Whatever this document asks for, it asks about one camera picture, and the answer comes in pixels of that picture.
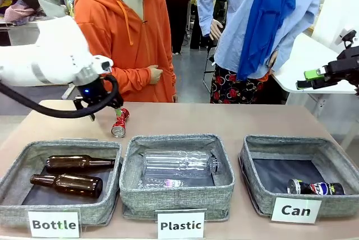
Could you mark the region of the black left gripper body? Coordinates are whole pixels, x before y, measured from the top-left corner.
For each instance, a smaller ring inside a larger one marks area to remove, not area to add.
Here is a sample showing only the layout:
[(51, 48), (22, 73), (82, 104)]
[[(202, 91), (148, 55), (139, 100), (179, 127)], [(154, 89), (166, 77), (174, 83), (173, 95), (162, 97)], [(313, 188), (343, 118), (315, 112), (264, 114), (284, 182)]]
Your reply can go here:
[(77, 89), (84, 102), (88, 105), (101, 103), (109, 95), (104, 87), (105, 82), (110, 83), (110, 86), (112, 86), (112, 80), (109, 78), (97, 78), (89, 84), (78, 86)]

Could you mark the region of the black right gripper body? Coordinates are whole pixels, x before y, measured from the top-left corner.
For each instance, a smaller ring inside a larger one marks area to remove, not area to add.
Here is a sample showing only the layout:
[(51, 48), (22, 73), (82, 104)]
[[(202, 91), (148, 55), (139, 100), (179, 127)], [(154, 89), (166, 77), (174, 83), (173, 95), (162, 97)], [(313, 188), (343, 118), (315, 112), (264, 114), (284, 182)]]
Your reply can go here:
[(326, 74), (335, 79), (358, 82), (358, 46), (343, 50), (336, 61), (329, 62)]

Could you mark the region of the person's right hand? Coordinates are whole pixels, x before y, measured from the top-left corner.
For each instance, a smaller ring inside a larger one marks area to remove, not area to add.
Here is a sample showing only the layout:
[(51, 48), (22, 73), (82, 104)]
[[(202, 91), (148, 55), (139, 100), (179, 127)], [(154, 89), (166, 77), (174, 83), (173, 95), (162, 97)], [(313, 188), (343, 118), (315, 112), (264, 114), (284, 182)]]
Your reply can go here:
[(163, 70), (160, 69), (158, 65), (151, 65), (148, 67), (148, 69), (150, 70), (150, 74), (151, 74), (150, 84), (151, 85), (157, 84), (162, 76)]

